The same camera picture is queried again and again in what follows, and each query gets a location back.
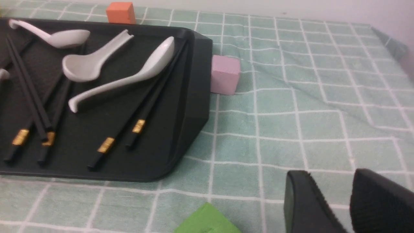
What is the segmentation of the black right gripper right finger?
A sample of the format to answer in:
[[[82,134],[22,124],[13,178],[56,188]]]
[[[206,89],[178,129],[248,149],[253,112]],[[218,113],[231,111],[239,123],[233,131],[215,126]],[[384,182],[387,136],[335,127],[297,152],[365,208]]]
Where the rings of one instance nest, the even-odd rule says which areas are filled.
[[[356,233],[412,233],[414,193],[369,169],[356,169],[350,199]]]

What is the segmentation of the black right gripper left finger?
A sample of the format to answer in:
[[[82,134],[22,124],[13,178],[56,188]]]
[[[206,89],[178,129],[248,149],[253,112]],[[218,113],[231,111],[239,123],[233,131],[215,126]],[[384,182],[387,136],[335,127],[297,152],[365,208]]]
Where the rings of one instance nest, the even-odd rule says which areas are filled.
[[[346,233],[307,171],[288,171],[284,195],[287,233]]]

